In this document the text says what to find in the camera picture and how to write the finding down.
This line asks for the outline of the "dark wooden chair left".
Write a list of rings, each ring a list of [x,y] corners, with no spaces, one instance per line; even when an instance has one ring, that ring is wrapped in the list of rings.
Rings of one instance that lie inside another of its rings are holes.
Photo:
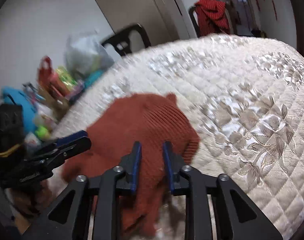
[[[103,47],[107,45],[113,46],[114,50],[120,56],[126,56],[127,54],[131,54],[131,41],[130,41],[130,34],[132,32],[136,32],[140,35],[140,38],[144,44],[144,48],[151,47],[151,42],[147,35],[146,30],[141,26],[139,23],[134,23],[124,27],[120,31],[117,31],[114,35],[108,37],[104,41],[101,42]]]

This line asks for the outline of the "green patterned package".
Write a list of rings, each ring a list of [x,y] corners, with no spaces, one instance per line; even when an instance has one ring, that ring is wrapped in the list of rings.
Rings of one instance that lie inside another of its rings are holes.
[[[77,85],[77,82],[72,78],[70,73],[63,66],[58,66],[56,72],[61,82],[66,86],[69,91],[72,91]]]

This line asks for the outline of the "red black checked garment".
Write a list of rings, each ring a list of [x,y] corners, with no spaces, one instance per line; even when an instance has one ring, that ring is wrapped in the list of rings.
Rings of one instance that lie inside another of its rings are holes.
[[[198,0],[195,4],[200,36],[209,34],[230,34],[230,25],[226,16],[226,5],[217,0]]]

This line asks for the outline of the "white plastic bag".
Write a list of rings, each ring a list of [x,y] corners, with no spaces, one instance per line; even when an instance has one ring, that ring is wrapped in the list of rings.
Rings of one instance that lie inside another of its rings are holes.
[[[96,31],[69,35],[64,58],[66,69],[76,80],[85,80],[92,73],[106,70],[114,64]]]

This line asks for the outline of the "rust red knit sweater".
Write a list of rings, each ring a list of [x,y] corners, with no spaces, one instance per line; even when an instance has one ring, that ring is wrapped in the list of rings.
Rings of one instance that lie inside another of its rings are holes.
[[[117,99],[87,128],[87,133],[91,149],[68,159],[61,177],[69,183],[80,174],[88,178],[99,176],[119,164],[121,157],[131,152],[134,142],[140,142],[142,158],[136,199],[121,200],[121,233],[128,236],[138,231],[154,236],[159,208],[168,189],[162,145],[171,142],[173,151],[190,164],[200,142],[177,107],[176,96],[134,94]]]

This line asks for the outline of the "cream quilted bedspread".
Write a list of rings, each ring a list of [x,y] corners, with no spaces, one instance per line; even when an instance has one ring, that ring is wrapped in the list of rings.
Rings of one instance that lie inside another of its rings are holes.
[[[284,239],[304,221],[304,57],[268,38],[210,35],[119,59],[55,129],[85,129],[113,100],[174,93],[201,141],[192,165],[228,174]]]

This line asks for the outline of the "dark wooden chair with garment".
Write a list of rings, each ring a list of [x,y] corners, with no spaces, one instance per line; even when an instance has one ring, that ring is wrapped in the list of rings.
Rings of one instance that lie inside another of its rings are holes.
[[[191,18],[191,22],[192,22],[192,25],[194,27],[196,36],[198,38],[201,37],[200,28],[199,28],[199,25],[198,25],[198,17],[197,17],[194,5],[189,8],[188,14],[189,14],[189,17]],[[230,34],[236,34],[237,31],[236,31],[236,28],[235,28],[235,24],[232,22],[231,17],[230,17],[230,6],[228,5],[228,3],[226,3],[225,15],[227,17],[228,24],[229,24],[229,27],[230,27]]]

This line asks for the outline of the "teal woven basket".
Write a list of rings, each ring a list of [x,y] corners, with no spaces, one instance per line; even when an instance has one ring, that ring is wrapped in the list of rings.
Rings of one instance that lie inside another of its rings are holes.
[[[91,87],[97,79],[99,79],[103,74],[104,74],[104,70],[97,70],[95,72],[92,72],[87,78],[85,78],[84,81],[84,87],[85,89],[88,89],[89,87]]]

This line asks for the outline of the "red gift bag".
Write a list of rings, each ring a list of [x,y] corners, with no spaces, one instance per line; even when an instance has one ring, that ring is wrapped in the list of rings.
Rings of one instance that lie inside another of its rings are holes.
[[[48,56],[41,59],[37,80],[38,85],[54,98],[65,97],[69,93],[59,74],[53,69],[52,61]]]

